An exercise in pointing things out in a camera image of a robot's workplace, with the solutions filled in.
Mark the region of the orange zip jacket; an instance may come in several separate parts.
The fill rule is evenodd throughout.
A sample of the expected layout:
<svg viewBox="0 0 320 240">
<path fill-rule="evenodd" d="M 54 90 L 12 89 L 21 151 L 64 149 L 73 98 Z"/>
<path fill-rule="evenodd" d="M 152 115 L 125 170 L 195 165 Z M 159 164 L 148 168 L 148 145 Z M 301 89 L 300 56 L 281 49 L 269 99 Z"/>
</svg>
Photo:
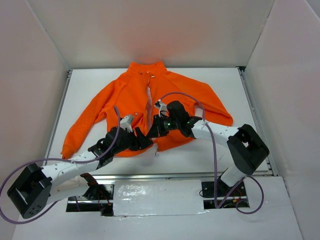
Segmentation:
<svg viewBox="0 0 320 240">
<path fill-rule="evenodd" d="M 170 103 L 178 100 L 185 110 L 195 115 L 196 103 L 205 110 L 205 119 L 220 125 L 232 126 L 233 118 L 206 83 L 169 71 L 160 61 L 153 64 L 132 62 L 126 72 L 105 86 L 88 104 L 66 134 L 61 155 L 70 159 L 86 139 L 92 126 L 106 120 L 107 130 L 117 126 L 118 117 L 132 115 L 132 126 L 147 134 L 153 116 L 159 111 L 154 104 L 161 97 Z"/>
</svg>

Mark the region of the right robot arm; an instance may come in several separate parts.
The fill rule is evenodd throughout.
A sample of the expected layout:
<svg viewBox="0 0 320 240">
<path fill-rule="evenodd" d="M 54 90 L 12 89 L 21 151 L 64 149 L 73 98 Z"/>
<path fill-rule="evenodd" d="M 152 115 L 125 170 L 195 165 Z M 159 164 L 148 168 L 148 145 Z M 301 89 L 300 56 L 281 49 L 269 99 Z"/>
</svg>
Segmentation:
<svg viewBox="0 0 320 240">
<path fill-rule="evenodd" d="M 235 184 L 245 176 L 251 176 L 270 154 L 270 150 L 251 125 L 225 126 L 190 116 L 179 101 L 155 104 L 158 114 L 153 116 L 148 138 L 167 136 L 179 130 L 186 138 L 212 141 L 229 149 L 233 164 L 219 177 L 218 192 L 223 196 L 235 190 Z"/>
</svg>

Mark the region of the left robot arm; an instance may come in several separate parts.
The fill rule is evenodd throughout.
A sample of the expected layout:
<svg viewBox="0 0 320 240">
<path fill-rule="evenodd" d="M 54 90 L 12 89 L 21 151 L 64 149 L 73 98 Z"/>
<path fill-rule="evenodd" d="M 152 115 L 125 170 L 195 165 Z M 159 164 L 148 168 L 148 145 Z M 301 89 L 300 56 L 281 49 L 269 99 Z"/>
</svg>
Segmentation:
<svg viewBox="0 0 320 240">
<path fill-rule="evenodd" d="M 45 166 L 35 162 L 26 165 L 8 189 L 7 196 L 27 223 L 38 218 L 47 205 L 69 197 L 108 201 L 109 191 L 91 172 L 105 167 L 125 150 L 136 152 L 152 145 L 152 137 L 143 134 L 138 127 L 134 130 L 113 127 L 87 151 L 71 159 L 60 159 Z"/>
</svg>

